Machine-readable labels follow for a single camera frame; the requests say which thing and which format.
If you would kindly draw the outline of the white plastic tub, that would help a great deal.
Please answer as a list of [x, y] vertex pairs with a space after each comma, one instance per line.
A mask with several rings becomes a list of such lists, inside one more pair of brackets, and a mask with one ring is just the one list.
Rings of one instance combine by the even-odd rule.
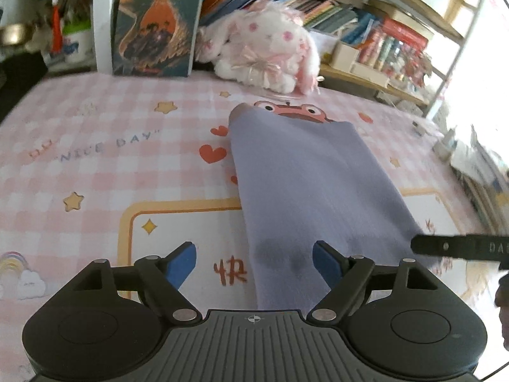
[[67, 24], [62, 30], [64, 60], [76, 64], [87, 60], [93, 53], [91, 22]]

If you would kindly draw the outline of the pink checkered cartoon tablecloth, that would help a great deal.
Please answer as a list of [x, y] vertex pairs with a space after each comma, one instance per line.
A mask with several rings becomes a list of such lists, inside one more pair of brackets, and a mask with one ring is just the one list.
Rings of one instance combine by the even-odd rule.
[[93, 259], [127, 265], [193, 241], [199, 309], [253, 309], [240, 212], [144, 214], [145, 202], [234, 203], [228, 117], [251, 91], [86, 73], [48, 79], [1, 126], [1, 378], [32, 377], [23, 325]]

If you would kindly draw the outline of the purple and pink knit sweater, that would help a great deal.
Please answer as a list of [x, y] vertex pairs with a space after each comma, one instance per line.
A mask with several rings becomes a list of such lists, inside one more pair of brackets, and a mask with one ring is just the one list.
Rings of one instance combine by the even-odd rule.
[[351, 123], [242, 103], [229, 140], [260, 309], [307, 312], [327, 293], [312, 262], [318, 241], [379, 265], [412, 257], [420, 227]]

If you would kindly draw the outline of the wooden shelf board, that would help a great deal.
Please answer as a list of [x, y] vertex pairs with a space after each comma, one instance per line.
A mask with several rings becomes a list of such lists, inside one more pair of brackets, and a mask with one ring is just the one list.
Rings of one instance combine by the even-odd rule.
[[428, 103], [423, 98], [413, 96], [406, 91], [402, 91], [390, 85], [389, 79], [383, 73], [380, 73], [376, 70], [369, 72], [368, 76], [366, 77], [355, 73], [344, 72], [329, 65], [322, 64], [320, 67], [320, 74], [325, 79], [342, 80], [350, 84], [360, 85], [370, 90], [382, 91], [385, 94], [413, 102], [421, 109], [424, 109], [428, 105]]

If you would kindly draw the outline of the stack of books at right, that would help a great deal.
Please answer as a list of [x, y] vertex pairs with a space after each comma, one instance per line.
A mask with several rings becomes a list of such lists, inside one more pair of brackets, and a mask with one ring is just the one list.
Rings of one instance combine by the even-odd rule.
[[456, 141], [450, 166], [485, 229], [508, 236], [508, 165], [481, 145], [474, 126], [467, 143]]

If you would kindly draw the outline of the pink white plush bunny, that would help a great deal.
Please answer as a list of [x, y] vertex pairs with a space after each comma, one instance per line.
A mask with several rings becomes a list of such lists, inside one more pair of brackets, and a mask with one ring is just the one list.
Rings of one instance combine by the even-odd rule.
[[221, 79], [281, 95], [307, 95], [320, 81], [320, 55], [302, 14], [271, 0], [199, 28], [195, 59]]

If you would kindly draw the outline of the metal bowl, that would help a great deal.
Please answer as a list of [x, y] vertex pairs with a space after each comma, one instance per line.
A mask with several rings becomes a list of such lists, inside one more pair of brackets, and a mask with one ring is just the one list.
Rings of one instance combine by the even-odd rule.
[[0, 45], [19, 46], [24, 45], [32, 39], [34, 26], [29, 23], [16, 23], [0, 28]]

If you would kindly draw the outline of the white shelf frame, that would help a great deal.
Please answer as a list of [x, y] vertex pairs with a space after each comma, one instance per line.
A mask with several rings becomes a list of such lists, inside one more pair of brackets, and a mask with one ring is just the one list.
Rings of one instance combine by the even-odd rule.
[[92, 28], [97, 70], [112, 73], [112, 30], [114, 0], [92, 0]]

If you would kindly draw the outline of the dark illustrated book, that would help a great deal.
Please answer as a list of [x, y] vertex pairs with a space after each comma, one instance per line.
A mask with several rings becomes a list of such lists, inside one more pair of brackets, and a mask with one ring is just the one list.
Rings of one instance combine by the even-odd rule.
[[118, 76], [187, 77], [203, 0], [117, 0], [112, 70]]

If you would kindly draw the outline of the red bottle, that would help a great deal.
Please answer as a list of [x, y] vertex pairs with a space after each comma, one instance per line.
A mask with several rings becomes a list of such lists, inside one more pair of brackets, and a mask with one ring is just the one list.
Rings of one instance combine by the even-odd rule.
[[61, 26], [61, 15], [59, 8], [59, 0], [52, 0], [52, 47], [51, 53], [61, 53], [63, 49], [63, 35]]

